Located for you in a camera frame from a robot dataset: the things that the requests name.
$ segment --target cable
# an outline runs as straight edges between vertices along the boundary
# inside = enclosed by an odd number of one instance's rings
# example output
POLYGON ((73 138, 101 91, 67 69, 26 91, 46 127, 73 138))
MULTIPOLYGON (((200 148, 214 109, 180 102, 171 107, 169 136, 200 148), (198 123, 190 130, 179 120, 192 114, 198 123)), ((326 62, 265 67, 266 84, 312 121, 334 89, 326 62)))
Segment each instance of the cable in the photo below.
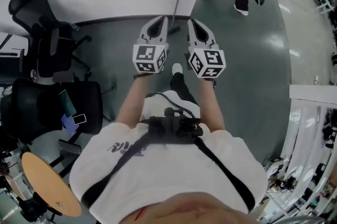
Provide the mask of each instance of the cable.
POLYGON ((190 110, 188 110, 188 109, 186 109, 186 108, 184 108, 184 107, 182 107, 182 106, 180 106, 180 105, 174 103, 174 102, 171 101, 165 94, 163 94, 163 93, 161 93, 161 92, 158 92, 158 93, 152 93, 152 94, 149 94, 149 95, 150 95, 151 97, 154 96, 154 95, 161 95, 161 96, 163 96, 163 97, 164 97, 170 104, 172 104, 172 105, 175 106, 176 108, 179 108, 179 109, 185 111, 185 112, 188 113, 192 118, 195 118, 194 114, 193 114, 190 110))

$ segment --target gray floor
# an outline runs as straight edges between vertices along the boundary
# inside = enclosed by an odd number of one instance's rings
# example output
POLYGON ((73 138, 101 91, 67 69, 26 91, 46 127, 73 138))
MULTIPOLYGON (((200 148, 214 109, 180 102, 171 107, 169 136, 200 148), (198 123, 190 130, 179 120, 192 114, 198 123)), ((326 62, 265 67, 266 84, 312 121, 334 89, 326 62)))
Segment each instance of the gray floor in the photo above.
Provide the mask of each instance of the gray floor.
MULTIPOLYGON (((243 138, 256 159, 263 162, 280 154, 288 126, 291 81, 288 39, 277 0, 266 0, 262 7, 250 0, 248 17, 238 14, 233 4, 234 0, 197 0, 192 17, 213 31, 225 52, 227 68, 217 80, 216 94, 226 128, 233 136, 243 138)), ((102 23, 84 26, 76 33, 78 37, 90 34, 93 39, 77 51, 78 57, 92 67, 91 80, 99 82, 102 91, 117 85, 115 92, 104 96, 106 114, 118 112, 132 84, 133 45, 146 22, 102 23)), ((168 89, 171 66, 179 62, 191 93, 199 100, 197 78, 187 71, 184 58, 186 22, 179 24, 182 30, 168 39, 169 58, 164 72, 155 78, 152 91, 168 89)), ((82 134, 78 143, 84 147, 90 137, 82 134)), ((59 155, 59 138, 69 139, 63 131, 42 135, 34 141, 32 151, 50 162, 59 155)), ((95 220, 83 210, 79 218, 56 217, 55 222, 95 223, 95 220)))

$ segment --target wooden round stool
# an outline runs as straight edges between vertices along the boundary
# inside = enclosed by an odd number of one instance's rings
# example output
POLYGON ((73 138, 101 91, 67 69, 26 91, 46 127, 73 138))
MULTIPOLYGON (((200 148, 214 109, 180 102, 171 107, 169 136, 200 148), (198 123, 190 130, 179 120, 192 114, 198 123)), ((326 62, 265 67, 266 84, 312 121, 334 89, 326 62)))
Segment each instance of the wooden round stool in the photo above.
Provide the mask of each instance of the wooden round stool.
POLYGON ((81 206, 62 177, 45 161, 31 152, 22 155, 25 175, 37 194, 60 213, 78 217, 81 206))

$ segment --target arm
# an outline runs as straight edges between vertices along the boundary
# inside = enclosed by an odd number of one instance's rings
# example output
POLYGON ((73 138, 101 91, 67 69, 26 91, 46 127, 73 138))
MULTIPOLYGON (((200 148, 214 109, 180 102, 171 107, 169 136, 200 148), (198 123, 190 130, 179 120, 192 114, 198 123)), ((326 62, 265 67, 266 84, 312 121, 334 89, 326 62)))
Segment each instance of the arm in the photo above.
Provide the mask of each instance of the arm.
POLYGON ((199 92, 201 122, 208 126, 211 133, 216 130, 224 130, 225 122, 216 100, 213 83, 199 79, 199 92))
POLYGON ((139 77, 133 82, 122 104, 116 122, 124 123, 130 128, 136 127, 142 115, 145 96, 148 93, 151 77, 151 75, 139 77))

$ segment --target wall baseboard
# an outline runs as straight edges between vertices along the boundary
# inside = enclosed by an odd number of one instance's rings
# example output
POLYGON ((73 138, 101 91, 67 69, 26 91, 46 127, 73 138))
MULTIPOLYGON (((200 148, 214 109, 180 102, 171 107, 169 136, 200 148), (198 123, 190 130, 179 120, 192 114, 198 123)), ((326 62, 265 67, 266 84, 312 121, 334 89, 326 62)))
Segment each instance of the wall baseboard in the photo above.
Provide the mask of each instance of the wall baseboard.
MULTIPOLYGON (((83 22, 78 22, 75 23, 79 27, 87 26, 87 25, 92 25, 92 24, 98 24, 98 23, 107 23, 107 22, 117 22, 117 21, 127 21, 127 20, 139 20, 139 19, 148 19, 151 20, 152 18, 158 17, 160 15, 140 15, 140 16, 118 16, 118 17, 107 17, 107 18, 100 18, 100 19, 95 19, 95 20, 90 20, 90 21, 83 21, 83 22)), ((172 19, 173 15, 166 15, 168 19, 172 19)), ((190 16, 181 16, 181 15, 176 15, 175 20, 183 20, 187 21, 191 17, 190 16)))

